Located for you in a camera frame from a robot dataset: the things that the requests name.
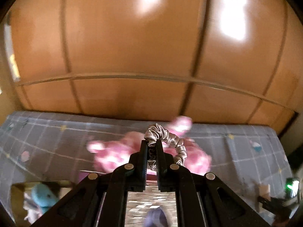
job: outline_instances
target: checkered fabric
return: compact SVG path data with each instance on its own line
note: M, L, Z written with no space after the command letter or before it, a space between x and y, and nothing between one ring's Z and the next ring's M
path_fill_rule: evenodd
M94 155L85 147L88 140L119 140L129 131L145 133L153 123L27 111L9 115L0 127L1 203L12 216L13 183L77 182L79 170L94 170ZM277 196L292 176L282 145L267 126L194 124L186 136L212 156L211 171L253 209L260 183L270 184L271 195ZM259 152L254 142L262 146ZM20 160L23 151L30 154L26 162Z

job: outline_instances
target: horizontal molding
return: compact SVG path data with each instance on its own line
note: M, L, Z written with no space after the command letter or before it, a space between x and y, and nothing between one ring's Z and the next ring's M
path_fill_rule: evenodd
M61 81L61 80L78 80L78 79L150 79L150 80L162 80L168 82L186 82L186 83L195 83L197 85L207 86L214 89L220 90L228 90L231 92L257 97L261 100L280 105L284 108L290 109L291 108L271 100L264 95L259 95L253 93L251 91L246 91L239 88L234 88L228 85L217 84L213 82L208 82L199 78L195 77L182 77L182 76L171 76L171 75L157 75L157 74L145 74L145 73L136 73L136 72L94 72L94 73L85 73L85 74L72 74L68 73L65 75L56 76L54 78L46 78L46 79L39 79L30 82L19 81L16 82L16 86L24 86L24 85L32 85L44 82L53 82L53 81Z

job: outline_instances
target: yellow star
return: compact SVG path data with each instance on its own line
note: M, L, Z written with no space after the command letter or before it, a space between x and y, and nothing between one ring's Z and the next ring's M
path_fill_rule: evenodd
M66 125L61 125L60 130L65 131L66 130Z

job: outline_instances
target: wooden wall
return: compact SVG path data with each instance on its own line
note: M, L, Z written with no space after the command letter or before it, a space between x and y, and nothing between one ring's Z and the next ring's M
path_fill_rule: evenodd
M285 0L17 0L29 110L269 125L303 110L303 27Z

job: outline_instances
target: open box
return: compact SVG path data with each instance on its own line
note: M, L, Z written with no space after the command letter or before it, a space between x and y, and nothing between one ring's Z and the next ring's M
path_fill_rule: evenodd
M59 197L60 188L72 189L75 186L69 180L15 183L11 185L11 206L17 227L29 227L31 225L27 220L24 220L27 215L27 211L23 209L24 192L31 190L37 183L46 184L57 197Z

